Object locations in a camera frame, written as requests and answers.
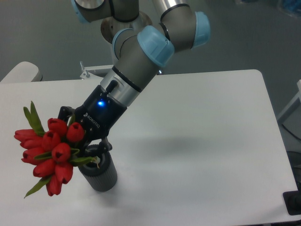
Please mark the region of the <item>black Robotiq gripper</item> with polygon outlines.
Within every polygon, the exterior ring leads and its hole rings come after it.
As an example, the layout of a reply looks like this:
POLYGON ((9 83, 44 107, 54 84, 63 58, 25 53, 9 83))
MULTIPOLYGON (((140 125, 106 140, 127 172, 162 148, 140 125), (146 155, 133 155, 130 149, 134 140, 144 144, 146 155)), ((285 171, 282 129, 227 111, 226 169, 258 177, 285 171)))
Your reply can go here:
POLYGON ((70 106, 60 108, 58 119, 66 122, 67 126, 71 126, 76 121, 86 131, 81 157, 101 157, 112 149, 107 136, 111 127, 127 109, 109 96, 115 87, 116 85, 109 85, 104 89, 98 85, 83 105, 76 109, 70 106), (98 139, 101 139, 99 144, 91 144, 98 139))

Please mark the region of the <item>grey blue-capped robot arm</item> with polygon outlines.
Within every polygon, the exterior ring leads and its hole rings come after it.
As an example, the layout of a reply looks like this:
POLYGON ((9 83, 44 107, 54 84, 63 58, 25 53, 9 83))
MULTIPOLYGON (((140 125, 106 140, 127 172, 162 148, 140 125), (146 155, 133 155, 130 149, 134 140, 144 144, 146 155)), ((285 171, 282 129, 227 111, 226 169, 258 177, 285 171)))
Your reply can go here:
POLYGON ((203 12, 193 12, 187 1, 156 0, 153 4, 160 22, 118 31, 112 41, 117 62, 82 106, 60 109, 59 119, 68 120, 74 115, 86 131, 75 144, 79 157, 88 156, 86 148, 94 140, 100 140, 95 155, 110 151, 109 130, 172 55, 210 39, 208 17, 203 12))

